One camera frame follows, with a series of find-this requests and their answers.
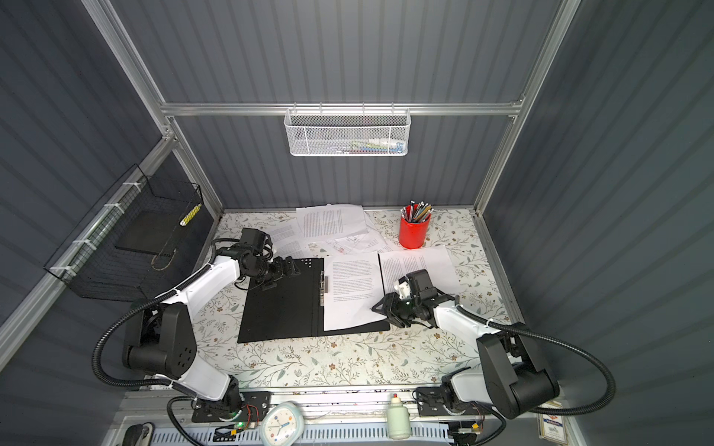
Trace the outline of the printed paper sheet front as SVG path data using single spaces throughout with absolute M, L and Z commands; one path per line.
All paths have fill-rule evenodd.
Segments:
M 385 296 L 377 253 L 329 256 L 325 259 L 325 280 L 326 331 L 385 320 L 372 310 Z

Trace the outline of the orange folder black inside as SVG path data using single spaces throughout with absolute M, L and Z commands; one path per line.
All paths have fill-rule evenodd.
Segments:
M 390 330 L 387 321 L 374 321 L 335 331 L 325 330 L 325 311 L 321 305 L 325 260 L 299 258 L 295 263 L 299 275 L 281 279 L 270 289 L 263 289 L 255 279 L 250 281 L 237 337 L 239 344 Z

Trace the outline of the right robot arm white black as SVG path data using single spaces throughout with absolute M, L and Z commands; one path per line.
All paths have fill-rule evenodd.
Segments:
M 399 328 L 420 324 L 450 332 L 477 349 L 491 403 L 502 416 L 526 412 L 545 416 L 583 416 L 604 409 L 617 395 L 617 382 L 593 354 L 572 343 L 539 334 L 523 323 L 502 324 L 466 309 L 458 297 L 440 290 L 425 269 L 397 280 L 393 291 L 371 310 Z M 565 349 L 593 365 L 604 377 L 604 394 L 584 405 L 552 409 L 542 405 L 560 395 L 560 384 L 540 343 Z

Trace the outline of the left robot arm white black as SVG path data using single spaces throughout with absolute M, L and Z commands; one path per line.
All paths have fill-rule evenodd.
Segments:
M 226 286 L 249 281 L 270 289 L 283 279 L 299 276 L 299 266 L 273 252 L 271 236 L 246 228 L 239 238 L 216 238 L 210 259 L 187 279 L 153 299 L 135 304 L 100 336 L 91 356 L 91 369 L 100 382 L 116 388 L 163 386 L 189 399 L 237 413 L 244 403 L 237 380 L 219 371 L 198 354 L 193 317 Z M 102 354 L 110 337 L 126 330 L 124 366 L 148 374 L 146 379 L 109 375 Z

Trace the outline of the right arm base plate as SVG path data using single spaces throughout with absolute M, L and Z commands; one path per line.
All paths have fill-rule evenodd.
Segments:
M 412 391 L 412 399 L 422 417 L 482 415 L 475 404 L 459 400 L 452 390 L 444 386 L 417 387 Z

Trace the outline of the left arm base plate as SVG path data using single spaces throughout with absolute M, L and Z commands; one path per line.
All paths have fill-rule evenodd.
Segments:
M 236 403 L 199 399 L 193 404 L 193 423 L 258 423 L 270 410 L 269 391 L 242 391 Z

